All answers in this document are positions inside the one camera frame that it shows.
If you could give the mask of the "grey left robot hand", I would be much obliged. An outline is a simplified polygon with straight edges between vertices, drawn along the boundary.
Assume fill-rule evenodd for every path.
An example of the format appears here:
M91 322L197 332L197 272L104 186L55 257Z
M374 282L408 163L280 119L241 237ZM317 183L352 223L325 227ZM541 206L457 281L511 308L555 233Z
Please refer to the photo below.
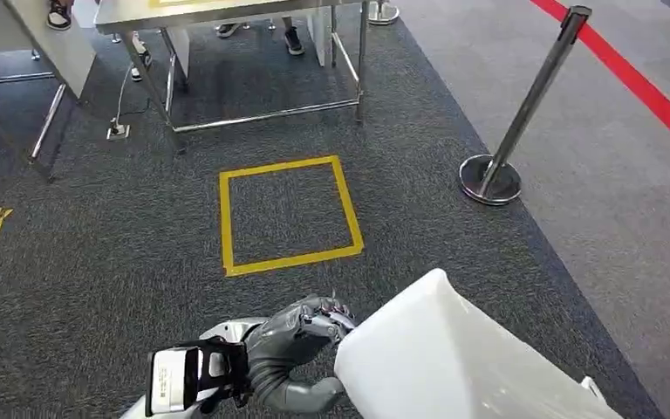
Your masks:
M256 326L245 340L253 395L263 405L295 414L319 414L344 394L342 382L326 376L295 381L291 371L337 345L356 327L350 308L333 297L295 301Z

